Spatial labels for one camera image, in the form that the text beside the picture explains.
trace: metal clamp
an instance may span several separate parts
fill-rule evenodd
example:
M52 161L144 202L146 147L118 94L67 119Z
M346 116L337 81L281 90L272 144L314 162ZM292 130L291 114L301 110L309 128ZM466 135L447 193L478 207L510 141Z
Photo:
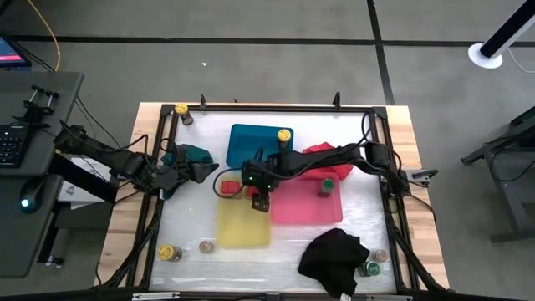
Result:
M206 109L206 98L204 98L203 94L201 94L201 105L199 106L199 108L201 108L201 110Z
M436 169L420 169L416 171L405 171L409 182L421 183L428 185L429 180L438 173Z
M334 109L339 111L340 110L340 102L341 102L341 99L340 99L340 92L336 92L336 94L334 95L334 99L333 99L333 105L334 105Z

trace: computer mouse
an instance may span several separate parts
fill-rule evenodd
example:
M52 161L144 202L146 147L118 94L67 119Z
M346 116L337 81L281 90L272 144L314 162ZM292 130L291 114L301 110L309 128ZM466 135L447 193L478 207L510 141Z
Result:
M24 213L34 213L41 207L44 178L34 177L24 183L20 191L20 210Z

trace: monitor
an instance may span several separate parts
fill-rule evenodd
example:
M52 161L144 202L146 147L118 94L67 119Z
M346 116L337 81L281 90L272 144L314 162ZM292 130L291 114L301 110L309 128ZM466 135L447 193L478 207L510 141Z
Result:
M0 68L29 67L32 63L22 53L8 42L6 38L0 37Z

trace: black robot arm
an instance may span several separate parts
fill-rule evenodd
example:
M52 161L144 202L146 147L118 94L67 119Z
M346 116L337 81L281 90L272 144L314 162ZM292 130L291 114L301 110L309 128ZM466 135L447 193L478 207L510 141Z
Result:
M153 156L124 148L114 149L88 137L80 125L62 123L62 126L63 130L53 141L56 149L67 154L88 156L108 166L112 175L125 177L137 191L167 191L178 182L189 180L202 183L219 166L189 161L186 148L181 145L171 150L171 166L157 165L158 160Z
M367 159L360 154L360 148L364 148ZM252 208L267 212L268 194L278 187L280 181L293 179L311 169L351 164L367 174L383 176L390 194L405 196L410 191L406 174L395 167L389 151L386 145L375 142L363 145L352 143L308 154L281 150L268 156L265 161L245 161L242 165L242 183L258 189L258 194L252 196Z

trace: green object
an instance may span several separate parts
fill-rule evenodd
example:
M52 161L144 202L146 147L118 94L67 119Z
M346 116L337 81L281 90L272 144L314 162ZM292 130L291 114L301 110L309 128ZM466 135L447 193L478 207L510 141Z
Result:
M334 181L331 178L324 179L319 188L320 196L330 196L334 189Z
M370 260L365 263L361 263L359 265L359 273L360 276L368 277L368 276L377 276L381 272L379 268L379 264L376 263L373 260Z
M211 158L210 152L202 148L196 147L194 145L182 145L186 148L186 159L194 162L199 162L202 164L211 164L214 160ZM171 153L167 153L161 157L161 161L164 165L169 166L171 162ZM164 201L169 200L173 194L175 194L176 189L184 184L186 181L179 181L176 185L170 190L164 192L163 198Z

